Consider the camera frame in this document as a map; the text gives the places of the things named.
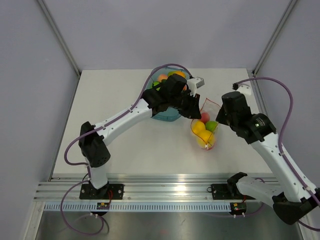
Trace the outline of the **yellow lemon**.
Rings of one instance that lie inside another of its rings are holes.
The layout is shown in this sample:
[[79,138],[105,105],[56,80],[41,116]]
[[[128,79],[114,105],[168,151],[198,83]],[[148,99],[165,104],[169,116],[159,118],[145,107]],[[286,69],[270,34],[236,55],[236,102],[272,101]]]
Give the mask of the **yellow lemon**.
[[196,136],[196,141],[197,144],[203,149],[205,145],[214,145],[216,138],[212,132],[204,130]]
[[206,126],[202,121],[196,120],[192,123],[191,130],[195,135],[197,135],[200,132],[206,130]]

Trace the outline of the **clear zip top bag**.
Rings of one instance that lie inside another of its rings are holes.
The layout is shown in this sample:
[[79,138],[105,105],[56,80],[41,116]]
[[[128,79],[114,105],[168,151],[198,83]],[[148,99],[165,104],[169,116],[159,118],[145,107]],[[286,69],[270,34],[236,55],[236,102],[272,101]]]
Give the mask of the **clear zip top bag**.
[[190,123],[190,132],[195,143],[203,150],[214,148],[217,140],[219,123],[216,121],[220,105],[206,98],[200,108],[200,119],[193,119]]

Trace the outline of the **green guava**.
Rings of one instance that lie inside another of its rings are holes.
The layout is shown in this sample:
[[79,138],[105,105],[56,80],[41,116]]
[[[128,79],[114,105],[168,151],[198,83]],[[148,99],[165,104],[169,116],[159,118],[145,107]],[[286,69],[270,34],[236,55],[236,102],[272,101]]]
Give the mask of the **green guava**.
[[213,133],[216,130],[218,124],[218,122],[210,120],[205,124],[205,129]]

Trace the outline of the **yellow lemon front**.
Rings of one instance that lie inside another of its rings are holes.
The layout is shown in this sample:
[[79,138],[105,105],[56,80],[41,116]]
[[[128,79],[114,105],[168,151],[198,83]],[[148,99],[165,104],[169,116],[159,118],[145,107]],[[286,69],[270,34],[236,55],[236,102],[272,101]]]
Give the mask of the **yellow lemon front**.
[[214,145],[216,138],[212,132],[204,130],[196,136],[196,141],[197,144],[203,149],[205,145]]

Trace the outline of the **red apple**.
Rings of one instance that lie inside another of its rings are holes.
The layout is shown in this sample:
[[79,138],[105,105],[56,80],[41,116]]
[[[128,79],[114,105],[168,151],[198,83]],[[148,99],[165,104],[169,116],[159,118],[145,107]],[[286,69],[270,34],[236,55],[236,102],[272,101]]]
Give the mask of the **red apple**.
[[206,151],[209,151],[209,150],[213,149],[214,147],[215,147],[215,145],[205,145],[203,149]]

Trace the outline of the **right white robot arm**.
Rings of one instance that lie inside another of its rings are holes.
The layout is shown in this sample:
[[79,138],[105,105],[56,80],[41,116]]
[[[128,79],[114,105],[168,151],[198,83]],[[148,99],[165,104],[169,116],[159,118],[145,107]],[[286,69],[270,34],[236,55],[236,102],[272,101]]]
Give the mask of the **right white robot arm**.
[[232,91],[222,97],[222,107],[216,121],[229,126],[266,162],[279,183],[272,187],[248,176],[236,173],[227,180],[227,193],[232,198],[252,197],[273,208],[286,224],[293,225],[320,202],[320,190],[302,173],[290,155],[281,152],[280,136],[263,113],[253,114],[244,94]]

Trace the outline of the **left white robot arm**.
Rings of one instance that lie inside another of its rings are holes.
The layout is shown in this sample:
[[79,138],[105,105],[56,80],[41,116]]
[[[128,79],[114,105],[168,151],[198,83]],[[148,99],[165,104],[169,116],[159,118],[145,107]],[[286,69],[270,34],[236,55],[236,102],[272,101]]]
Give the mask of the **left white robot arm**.
[[103,199],[108,194],[109,181],[103,166],[111,158],[108,145],[119,135],[169,108],[176,109],[187,119],[200,119],[198,88],[204,84],[203,78],[185,79],[174,73],[144,90],[132,106],[114,117],[95,125],[83,123],[78,145],[88,164],[90,193],[97,199]]

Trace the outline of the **pale peach top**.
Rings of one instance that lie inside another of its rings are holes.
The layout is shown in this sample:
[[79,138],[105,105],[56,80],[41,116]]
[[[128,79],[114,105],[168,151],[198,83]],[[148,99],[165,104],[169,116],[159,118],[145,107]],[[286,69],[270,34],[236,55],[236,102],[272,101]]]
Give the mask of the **pale peach top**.
[[158,77],[157,77],[157,81],[158,82],[162,82],[163,80],[167,80],[168,79],[168,76],[166,74],[160,74]]

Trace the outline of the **teal plastic fruit basket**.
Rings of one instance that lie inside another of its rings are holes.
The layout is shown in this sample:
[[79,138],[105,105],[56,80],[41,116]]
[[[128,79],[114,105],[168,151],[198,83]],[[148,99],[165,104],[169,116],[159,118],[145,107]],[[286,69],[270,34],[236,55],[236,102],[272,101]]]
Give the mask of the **teal plastic fruit basket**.
[[[179,64],[167,63],[162,66],[158,66],[154,68],[150,72],[150,75],[147,78],[148,81],[146,83],[146,87],[144,88],[144,90],[152,88],[153,84],[158,81],[158,77],[161,74],[168,76],[170,72],[174,72],[174,71],[182,72],[184,73],[186,80],[190,79],[191,73],[187,68]],[[152,118],[158,121],[163,121],[163,122],[174,122],[178,120],[180,117],[181,115],[179,114],[177,109],[169,107],[166,111],[160,112],[157,115],[153,116]]]

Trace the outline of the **orange yellow mango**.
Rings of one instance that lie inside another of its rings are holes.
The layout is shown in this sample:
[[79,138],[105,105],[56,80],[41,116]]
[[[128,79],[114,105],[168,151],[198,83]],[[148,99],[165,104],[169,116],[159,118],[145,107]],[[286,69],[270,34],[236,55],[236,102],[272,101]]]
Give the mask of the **orange yellow mango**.
[[167,74],[168,77],[169,77],[169,76],[172,76],[172,75],[179,75],[179,76],[181,76],[181,77],[183,77],[183,78],[186,77],[186,74],[185,74],[184,72],[178,71],[178,70],[176,70],[176,71],[170,71],[170,72]]

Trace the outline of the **right control board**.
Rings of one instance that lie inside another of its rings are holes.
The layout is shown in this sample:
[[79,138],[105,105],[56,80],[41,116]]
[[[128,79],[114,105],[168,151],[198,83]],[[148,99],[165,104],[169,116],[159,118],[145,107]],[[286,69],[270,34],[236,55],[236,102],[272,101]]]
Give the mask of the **right control board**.
[[230,204],[230,214],[235,218],[236,216],[243,216],[247,212],[246,202],[235,202]]

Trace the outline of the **left control board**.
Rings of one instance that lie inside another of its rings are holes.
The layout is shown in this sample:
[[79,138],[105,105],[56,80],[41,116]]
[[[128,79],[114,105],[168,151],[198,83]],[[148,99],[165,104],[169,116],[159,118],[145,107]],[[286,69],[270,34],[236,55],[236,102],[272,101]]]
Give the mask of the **left control board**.
[[96,209],[97,210],[109,210],[110,204],[108,202],[98,202]]

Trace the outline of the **right aluminium frame post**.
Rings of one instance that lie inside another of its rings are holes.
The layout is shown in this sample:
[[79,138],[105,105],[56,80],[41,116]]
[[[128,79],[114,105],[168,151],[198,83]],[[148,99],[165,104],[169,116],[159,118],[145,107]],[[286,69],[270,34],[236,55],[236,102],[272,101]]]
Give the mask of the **right aluminium frame post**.
[[261,70],[264,63],[267,61],[268,56],[272,52],[275,44],[277,43],[282,31],[284,30],[287,22],[289,21],[292,13],[294,12],[295,8],[297,7],[299,0],[290,0],[288,5],[286,6],[284,12],[282,13],[275,29],[273,30],[266,46],[264,47],[257,63],[255,64],[254,68],[252,69],[251,73],[254,77],[256,77]]

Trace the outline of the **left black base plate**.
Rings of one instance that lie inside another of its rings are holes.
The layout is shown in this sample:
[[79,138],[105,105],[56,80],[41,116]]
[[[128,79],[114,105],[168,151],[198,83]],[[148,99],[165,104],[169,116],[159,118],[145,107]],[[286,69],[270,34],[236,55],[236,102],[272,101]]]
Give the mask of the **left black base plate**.
[[124,185],[108,183],[100,189],[93,187],[91,183],[82,184],[79,198],[81,200],[122,200]]

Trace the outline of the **aluminium mounting rail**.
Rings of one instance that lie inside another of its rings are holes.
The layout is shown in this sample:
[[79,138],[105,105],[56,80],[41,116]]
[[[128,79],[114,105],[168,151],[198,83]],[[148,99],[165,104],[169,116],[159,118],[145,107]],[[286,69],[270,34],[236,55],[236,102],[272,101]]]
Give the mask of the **aluminium mounting rail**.
[[[34,194],[35,202],[57,202],[66,195],[67,202],[78,202],[82,173],[54,174],[48,181],[40,182]],[[211,202],[207,188],[222,184],[229,174],[155,174],[134,175],[112,173],[112,184],[123,184],[123,202]]]

